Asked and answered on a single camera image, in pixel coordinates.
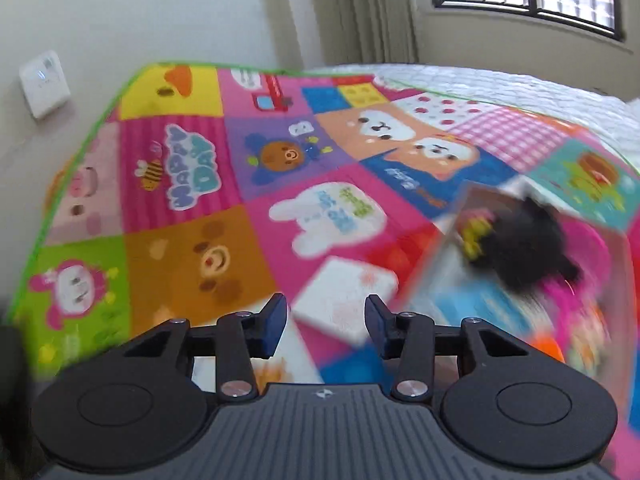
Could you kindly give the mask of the white square notepad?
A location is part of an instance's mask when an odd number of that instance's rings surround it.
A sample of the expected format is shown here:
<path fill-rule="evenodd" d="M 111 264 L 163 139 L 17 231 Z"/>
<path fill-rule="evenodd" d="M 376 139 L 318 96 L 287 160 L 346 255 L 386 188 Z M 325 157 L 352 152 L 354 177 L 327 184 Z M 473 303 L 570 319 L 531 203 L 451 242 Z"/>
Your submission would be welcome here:
<path fill-rule="evenodd" d="M 397 275 L 357 260 L 331 256 L 292 303 L 296 320 L 353 347 L 369 338 L 364 322 L 367 296 L 384 301 L 395 296 Z"/>

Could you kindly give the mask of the black plush toy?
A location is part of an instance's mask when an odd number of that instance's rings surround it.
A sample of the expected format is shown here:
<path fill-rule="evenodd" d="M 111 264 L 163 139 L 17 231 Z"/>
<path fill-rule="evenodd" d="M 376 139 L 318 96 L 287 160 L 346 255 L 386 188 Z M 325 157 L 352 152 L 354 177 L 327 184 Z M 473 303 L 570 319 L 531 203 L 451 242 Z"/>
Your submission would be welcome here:
<path fill-rule="evenodd" d="M 563 255 L 564 236 L 550 207 L 527 196 L 494 215 L 494 230 L 482 240 L 484 256 L 471 266 L 494 272 L 512 292 L 528 292 L 558 274 L 577 274 Z"/>

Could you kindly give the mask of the blue white tissue pack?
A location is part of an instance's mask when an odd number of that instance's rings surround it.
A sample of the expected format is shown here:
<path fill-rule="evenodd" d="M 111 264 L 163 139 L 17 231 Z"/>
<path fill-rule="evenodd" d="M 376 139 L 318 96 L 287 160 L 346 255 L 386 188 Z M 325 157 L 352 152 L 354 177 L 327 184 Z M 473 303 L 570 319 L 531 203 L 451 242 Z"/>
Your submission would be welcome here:
<path fill-rule="evenodd" d="M 515 336 L 535 330 L 533 315 L 493 282 L 471 282 L 436 292 L 428 314 L 449 326 L 459 326 L 464 318 L 481 318 Z"/>

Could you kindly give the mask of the pink yellow pudding cup toy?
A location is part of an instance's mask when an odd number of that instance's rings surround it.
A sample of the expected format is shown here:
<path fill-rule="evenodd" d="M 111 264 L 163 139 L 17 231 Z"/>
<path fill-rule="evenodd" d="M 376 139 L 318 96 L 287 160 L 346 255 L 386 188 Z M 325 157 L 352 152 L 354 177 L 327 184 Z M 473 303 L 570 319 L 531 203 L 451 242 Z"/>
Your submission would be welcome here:
<path fill-rule="evenodd" d="M 475 261 L 484 256 L 482 240 L 494 230 L 495 215 L 488 209 L 469 209 L 460 214 L 456 231 L 460 238 L 462 254 Z"/>

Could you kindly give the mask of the pink plastic net scoop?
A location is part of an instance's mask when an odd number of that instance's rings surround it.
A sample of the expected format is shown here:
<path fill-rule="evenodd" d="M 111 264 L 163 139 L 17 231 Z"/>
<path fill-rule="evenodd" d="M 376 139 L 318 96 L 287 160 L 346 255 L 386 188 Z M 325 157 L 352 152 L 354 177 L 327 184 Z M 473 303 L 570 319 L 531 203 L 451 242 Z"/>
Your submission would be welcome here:
<path fill-rule="evenodd" d="M 612 256 L 596 228 L 575 218 L 560 221 L 563 255 L 574 278 L 558 274 L 540 285 L 553 324 L 554 355 L 582 368 L 594 367 L 608 339 L 598 300 L 611 276 Z"/>

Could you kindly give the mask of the colourful cartoon play mat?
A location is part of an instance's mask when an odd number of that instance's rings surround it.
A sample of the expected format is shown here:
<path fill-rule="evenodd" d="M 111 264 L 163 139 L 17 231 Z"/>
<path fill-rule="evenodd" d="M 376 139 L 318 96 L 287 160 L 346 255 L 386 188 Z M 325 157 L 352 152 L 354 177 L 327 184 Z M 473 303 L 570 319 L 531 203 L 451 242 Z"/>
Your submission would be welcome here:
<path fill-rule="evenodd" d="M 464 189 L 523 188 L 624 232 L 632 432 L 597 379 L 481 318 L 402 304 Z M 296 320 L 327 258 L 393 271 L 435 323 L 433 395 Z M 216 324 L 280 292 L 259 396 L 216 395 Z M 380 76 L 157 63 L 56 176 L 11 312 L 32 381 L 34 479 L 634 479 L 639 165 L 589 129 Z"/>

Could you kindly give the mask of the pink cardboard box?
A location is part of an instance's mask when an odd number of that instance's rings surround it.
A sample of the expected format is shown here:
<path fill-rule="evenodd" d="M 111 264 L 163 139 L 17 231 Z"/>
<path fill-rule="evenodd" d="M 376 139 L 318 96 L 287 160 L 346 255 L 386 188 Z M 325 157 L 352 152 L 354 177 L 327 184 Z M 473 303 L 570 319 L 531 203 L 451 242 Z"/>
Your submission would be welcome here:
<path fill-rule="evenodd" d="M 597 379 L 623 437 L 631 423 L 638 347 L 627 235 L 582 218 L 534 188 L 468 185 L 404 307 L 444 325 L 484 318 Z"/>

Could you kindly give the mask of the white quilted bedspread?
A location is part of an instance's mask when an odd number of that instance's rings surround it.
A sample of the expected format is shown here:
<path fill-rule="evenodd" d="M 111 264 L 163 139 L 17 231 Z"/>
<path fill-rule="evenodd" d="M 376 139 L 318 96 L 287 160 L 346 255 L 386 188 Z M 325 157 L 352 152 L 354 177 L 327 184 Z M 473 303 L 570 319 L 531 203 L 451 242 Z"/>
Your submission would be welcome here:
<path fill-rule="evenodd" d="M 639 107 L 616 96 L 577 89 L 530 75 L 495 70 L 418 64 L 347 64 L 320 67 L 314 74 L 380 76 L 459 98 L 509 105 L 574 122 L 596 134 L 605 145 L 639 165 Z"/>

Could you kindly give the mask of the beige curtain left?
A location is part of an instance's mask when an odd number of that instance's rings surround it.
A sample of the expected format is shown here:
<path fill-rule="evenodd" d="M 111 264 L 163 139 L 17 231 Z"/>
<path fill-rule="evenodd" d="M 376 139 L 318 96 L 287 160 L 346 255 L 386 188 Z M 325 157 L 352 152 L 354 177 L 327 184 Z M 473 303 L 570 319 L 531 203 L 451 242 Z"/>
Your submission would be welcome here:
<path fill-rule="evenodd" d="M 416 0 L 262 0 L 287 68 L 416 63 Z"/>

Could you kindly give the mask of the white wall switch panel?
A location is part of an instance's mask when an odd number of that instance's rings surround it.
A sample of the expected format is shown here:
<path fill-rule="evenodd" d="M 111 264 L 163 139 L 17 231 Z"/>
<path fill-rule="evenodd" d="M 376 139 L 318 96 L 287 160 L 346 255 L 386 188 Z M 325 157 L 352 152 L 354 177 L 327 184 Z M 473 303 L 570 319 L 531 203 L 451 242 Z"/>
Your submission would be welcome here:
<path fill-rule="evenodd" d="M 70 100 L 60 58 L 49 50 L 23 64 L 18 78 L 32 118 L 41 120 Z"/>

